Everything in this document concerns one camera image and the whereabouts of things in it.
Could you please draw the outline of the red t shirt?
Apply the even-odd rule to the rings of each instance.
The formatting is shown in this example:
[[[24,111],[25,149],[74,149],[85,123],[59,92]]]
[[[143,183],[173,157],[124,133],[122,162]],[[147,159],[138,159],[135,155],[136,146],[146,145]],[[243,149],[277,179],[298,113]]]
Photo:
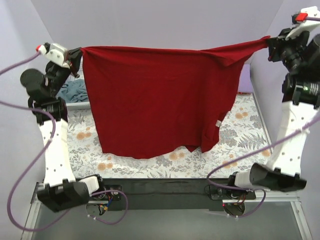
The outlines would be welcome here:
[[[222,47],[87,46],[82,69],[102,152],[150,159],[211,150],[245,62],[267,38]]]

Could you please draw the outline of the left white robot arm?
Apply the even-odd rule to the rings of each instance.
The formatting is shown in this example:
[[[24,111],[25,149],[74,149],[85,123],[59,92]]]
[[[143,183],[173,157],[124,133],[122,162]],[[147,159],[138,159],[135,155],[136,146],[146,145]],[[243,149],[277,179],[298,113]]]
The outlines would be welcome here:
[[[20,82],[29,96],[45,150],[45,177],[37,198],[54,213],[89,202],[90,196],[101,200],[106,187],[98,174],[76,180],[69,159],[67,143],[68,110],[66,102],[57,94],[70,75],[78,77],[82,52],[80,48],[67,50],[57,43],[45,43],[36,52],[48,59],[45,73],[35,68],[25,70]]]

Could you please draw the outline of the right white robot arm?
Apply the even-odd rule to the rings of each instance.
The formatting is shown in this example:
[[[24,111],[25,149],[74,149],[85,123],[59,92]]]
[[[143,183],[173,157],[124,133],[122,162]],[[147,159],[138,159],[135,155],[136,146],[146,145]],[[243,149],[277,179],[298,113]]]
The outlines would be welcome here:
[[[288,70],[282,84],[282,118],[278,144],[266,164],[254,163],[250,170],[229,177],[227,195],[237,199],[245,189],[265,188],[293,192],[305,188],[301,158],[311,121],[320,109],[320,36],[309,40],[309,30],[294,33],[283,29],[269,39],[270,62],[282,62]]]

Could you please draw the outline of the blue-grey t shirt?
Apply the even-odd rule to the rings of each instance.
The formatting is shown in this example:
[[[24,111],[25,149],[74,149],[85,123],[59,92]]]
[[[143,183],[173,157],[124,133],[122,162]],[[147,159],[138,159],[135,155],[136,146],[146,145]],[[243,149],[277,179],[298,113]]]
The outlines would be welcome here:
[[[84,79],[67,80],[57,93],[66,103],[88,102],[89,97]]]

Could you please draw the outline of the white plastic basket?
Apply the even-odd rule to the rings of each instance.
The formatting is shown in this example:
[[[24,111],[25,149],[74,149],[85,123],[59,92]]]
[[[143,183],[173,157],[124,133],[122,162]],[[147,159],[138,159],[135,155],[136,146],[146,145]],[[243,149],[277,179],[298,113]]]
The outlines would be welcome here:
[[[70,76],[68,77],[68,80],[70,81],[74,81],[74,80],[77,80],[77,79],[84,79],[85,80],[85,77],[83,74],[80,74],[79,77],[75,78],[73,76]],[[71,108],[74,108],[74,109],[86,109],[86,108],[90,108],[90,102],[87,101],[87,102],[77,102],[77,103],[67,103],[67,105]]]

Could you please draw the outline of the folded purple t shirt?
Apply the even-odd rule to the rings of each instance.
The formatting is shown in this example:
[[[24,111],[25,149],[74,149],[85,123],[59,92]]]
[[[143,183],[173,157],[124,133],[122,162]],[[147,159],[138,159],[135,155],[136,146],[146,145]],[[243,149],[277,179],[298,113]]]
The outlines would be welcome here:
[[[244,64],[239,76],[239,84],[238,90],[239,93],[243,94],[251,94],[253,93],[253,85],[251,82],[251,75],[250,75],[250,65]]]

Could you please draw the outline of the aluminium rail frame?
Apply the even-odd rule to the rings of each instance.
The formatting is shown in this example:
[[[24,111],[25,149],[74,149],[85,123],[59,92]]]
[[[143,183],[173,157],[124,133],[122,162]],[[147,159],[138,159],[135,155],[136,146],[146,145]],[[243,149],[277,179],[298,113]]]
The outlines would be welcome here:
[[[24,240],[310,240],[294,193],[250,193],[241,206],[203,178],[109,178],[120,186],[107,212],[91,200],[66,215],[34,200]]]

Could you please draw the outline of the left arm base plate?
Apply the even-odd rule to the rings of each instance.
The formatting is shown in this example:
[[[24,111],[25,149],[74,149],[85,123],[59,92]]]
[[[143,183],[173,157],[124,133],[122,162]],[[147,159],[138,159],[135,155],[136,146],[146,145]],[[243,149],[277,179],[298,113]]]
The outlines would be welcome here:
[[[88,192],[90,194],[92,193],[98,193],[98,192],[103,192],[107,190],[111,190],[108,193],[100,193],[94,196],[90,197],[90,200],[96,200],[96,201],[108,201],[111,200],[113,197],[115,197],[115,200],[118,201],[121,199],[121,194],[118,192],[115,192],[114,190],[119,190],[121,191],[123,189],[122,185],[119,184],[104,184],[100,183],[99,187],[93,184],[86,184]]]

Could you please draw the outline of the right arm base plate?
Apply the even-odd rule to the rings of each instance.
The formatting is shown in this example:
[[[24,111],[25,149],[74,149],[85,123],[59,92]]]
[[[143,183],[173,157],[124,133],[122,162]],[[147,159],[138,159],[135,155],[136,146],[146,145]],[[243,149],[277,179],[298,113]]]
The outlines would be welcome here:
[[[256,199],[256,194],[252,191],[217,188],[214,185],[205,186],[204,192],[211,200],[239,200],[243,197],[245,197],[245,200]]]

